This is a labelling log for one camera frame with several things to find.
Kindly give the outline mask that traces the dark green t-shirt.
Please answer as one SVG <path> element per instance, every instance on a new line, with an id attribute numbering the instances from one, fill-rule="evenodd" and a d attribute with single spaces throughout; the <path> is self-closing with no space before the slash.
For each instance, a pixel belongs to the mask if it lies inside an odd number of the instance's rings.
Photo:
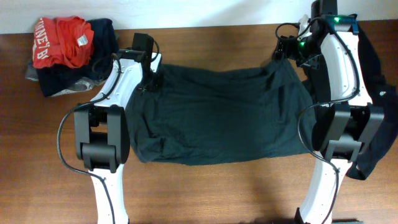
<path id="1" fill-rule="evenodd" d="M 227 72 L 162 65 L 157 91 L 135 90 L 126 109 L 141 162 L 188 166 L 303 154 L 315 113 L 288 60 Z"/>

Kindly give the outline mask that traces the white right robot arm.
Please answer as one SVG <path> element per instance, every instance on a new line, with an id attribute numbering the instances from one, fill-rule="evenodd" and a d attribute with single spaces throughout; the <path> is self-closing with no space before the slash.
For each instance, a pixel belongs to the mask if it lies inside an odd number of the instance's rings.
<path id="1" fill-rule="evenodd" d="M 367 91 L 358 56 L 356 15 L 338 14 L 336 1 L 314 1 L 311 14 L 293 26 L 296 36 L 277 36 L 272 59 L 289 58 L 308 70 L 325 68 L 326 101 L 314 103 L 325 113 L 313 127 L 313 142 L 304 148 L 316 159 L 308 193 L 293 223 L 332 223 L 342 181 L 358 156 L 370 145 L 384 119 Z"/>

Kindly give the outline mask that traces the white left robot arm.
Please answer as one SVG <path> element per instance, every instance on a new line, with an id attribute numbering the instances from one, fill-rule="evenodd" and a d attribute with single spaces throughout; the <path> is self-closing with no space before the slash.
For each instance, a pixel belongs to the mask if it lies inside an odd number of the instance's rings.
<path id="1" fill-rule="evenodd" d="M 93 182 L 98 223 L 129 223 L 123 194 L 130 148 L 126 109 L 135 90 L 157 84 L 161 60 L 159 52 L 121 49 L 111 56 L 102 89 L 73 113 L 76 156 Z"/>

